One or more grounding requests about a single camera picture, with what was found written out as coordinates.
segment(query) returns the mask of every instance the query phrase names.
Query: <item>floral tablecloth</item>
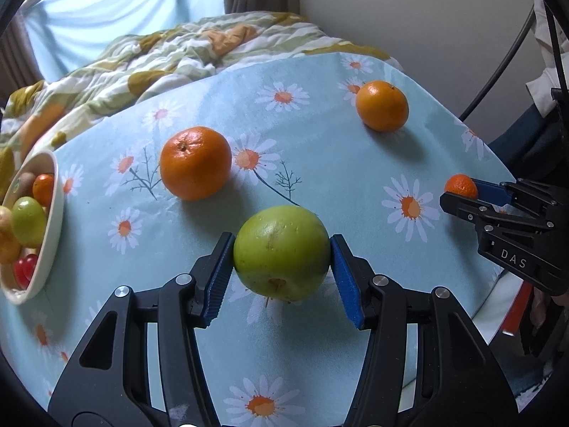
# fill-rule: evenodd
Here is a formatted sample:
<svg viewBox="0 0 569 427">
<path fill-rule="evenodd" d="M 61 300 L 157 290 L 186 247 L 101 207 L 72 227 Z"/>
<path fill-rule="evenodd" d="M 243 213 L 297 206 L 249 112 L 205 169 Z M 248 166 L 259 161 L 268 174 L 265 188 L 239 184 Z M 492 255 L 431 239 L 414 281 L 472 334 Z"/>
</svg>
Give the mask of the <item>floral tablecloth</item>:
<svg viewBox="0 0 569 427">
<path fill-rule="evenodd" d="M 355 94 L 372 79 L 406 94 L 400 131 L 375 133 L 359 120 Z M 194 125 L 223 133 L 234 159 L 230 183 L 189 203 L 164 188 L 158 157 L 170 136 Z M 375 58 L 322 54 L 226 72 L 118 113 L 56 155 L 66 201 L 49 280 L 20 307 L 0 299 L 4 350 L 44 407 L 117 286 L 163 285 L 210 253 L 221 232 L 237 233 L 269 206 L 308 208 L 377 273 L 411 289 L 445 285 L 470 315 L 501 271 L 477 255 L 472 226 L 437 201 L 453 174 L 511 175 L 426 91 Z M 369 337 L 345 317 L 331 274 L 293 304 L 255 295 L 234 274 L 219 317 L 196 334 L 221 422 L 246 427 L 341 424 Z M 409 336 L 406 381 L 416 329 Z M 155 332 L 149 349 L 153 405 L 163 409 Z"/>
</svg>

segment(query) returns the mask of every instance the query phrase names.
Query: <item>green fruit in bowl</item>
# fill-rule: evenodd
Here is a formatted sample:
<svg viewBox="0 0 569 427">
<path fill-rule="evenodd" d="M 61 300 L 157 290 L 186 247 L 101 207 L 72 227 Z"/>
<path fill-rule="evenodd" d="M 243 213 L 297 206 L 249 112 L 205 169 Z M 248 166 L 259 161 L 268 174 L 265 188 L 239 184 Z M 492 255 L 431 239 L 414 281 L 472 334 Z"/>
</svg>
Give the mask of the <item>green fruit in bowl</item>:
<svg viewBox="0 0 569 427">
<path fill-rule="evenodd" d="M 12 232 L 12 212 L 0 205 L 0 264 L 10 264 L 18 259 L 22 246 Z"/>
<path fill-rule="evenodd" d="M 253 215 L 233 246 L 237 275 L 251 291 L 287 302 L 313 294 L 330 266 L 326 228 L 312 212 L 280 205 Z"/>
<path fill-rule="evenodd" d="M 24 247 L 38 249 L 46 232 L 47 216 L 32 197 L 20 197 L 12 207 L 12 231 Z"/>
</svg>

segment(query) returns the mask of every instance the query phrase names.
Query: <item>sheer blue fabric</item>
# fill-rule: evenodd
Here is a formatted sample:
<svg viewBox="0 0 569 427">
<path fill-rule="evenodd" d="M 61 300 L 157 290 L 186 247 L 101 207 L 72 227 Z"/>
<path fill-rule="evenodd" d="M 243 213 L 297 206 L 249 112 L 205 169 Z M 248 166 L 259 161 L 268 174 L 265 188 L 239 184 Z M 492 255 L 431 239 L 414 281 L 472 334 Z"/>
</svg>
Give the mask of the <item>sheer blue fabric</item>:
<svg viewBox="0 0 569 427">
<path fill-rule="evenodd" d="M 113 39 L 224 13 L 223 0 L 42 0 L 24 12 L 48 81 L 97 58 Z"/>
</svg>

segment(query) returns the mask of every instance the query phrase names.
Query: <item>orange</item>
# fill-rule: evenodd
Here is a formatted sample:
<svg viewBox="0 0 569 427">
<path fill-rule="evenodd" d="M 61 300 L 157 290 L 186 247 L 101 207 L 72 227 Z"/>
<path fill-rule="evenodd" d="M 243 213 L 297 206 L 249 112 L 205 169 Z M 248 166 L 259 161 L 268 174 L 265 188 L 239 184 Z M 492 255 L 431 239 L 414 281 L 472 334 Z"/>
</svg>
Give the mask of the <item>orange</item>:
<svg viewBox="0 0 569 427">
<path fill-rule="evenodd" d="M 356 110 L 362 121 L 376 131 L 395 131 L 409 117 L 409 103 L 399 88 L 374 80 L 356 95 Z"/>
<path fill-rule="evenodd" d="M 53 175 L 41 174 L 36 177 L 32 185 L 33 198 L 39 202 L 42 207 L 49 207 L 53 197 Z"/>
<path fill-rule="evenodd" d="M 445 183 L 445 192 L 453 192 L 470 199 L 478 199 L 478 188 L 468 175 L 453 175 Z"/>
<path fill-rule="evenodd" d="M 164 186 L 184 200 L 196 201 L 219 191 L 229 179 L 231 148 L 207 127 L 192 127 L 170 138 L 160 153 Z"/>
</svg>

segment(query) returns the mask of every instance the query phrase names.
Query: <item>fruit bowl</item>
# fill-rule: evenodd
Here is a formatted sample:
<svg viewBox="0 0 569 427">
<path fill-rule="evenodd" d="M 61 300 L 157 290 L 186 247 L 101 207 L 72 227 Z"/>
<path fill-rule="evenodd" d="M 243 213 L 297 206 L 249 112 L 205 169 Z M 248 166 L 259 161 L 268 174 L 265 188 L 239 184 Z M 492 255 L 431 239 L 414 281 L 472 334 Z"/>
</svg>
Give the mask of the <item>fruit bowl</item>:
<svg viewBox="0 0 569 427">
<path fill-rule="evenodd" d="M 63 186 L 59 181 L 58 163 L 55 155 L 51 151 L 41 151 L 34 155 L 22 165 L 4 198 L 2 205 L 12 209 L 16 200 L 19 199 L 18 188 L 20 186 L 20 175 L 24 172 L 32 172 L 34 175 L 53 174 L 54 187 L 49 214 L 47 217 L 46 232 L 43 237 L 42 246 L 37 252 L 34 249 L 22 248 L 20 257 L 25 257 L 29 253 L 38 254 L 38 263 L 31 278 L 31 282 L 26 290 L 22 290 L 16 279 L 12 265 L 0 265 L 0 286 L 4 295 L 15 305 L 21 305 L 31 299 L 46 283 L 47 276 L 51 270 L 55 252 L 58 248 L 59 235 L 62 230 L 63 221 Z"/>
</svg>

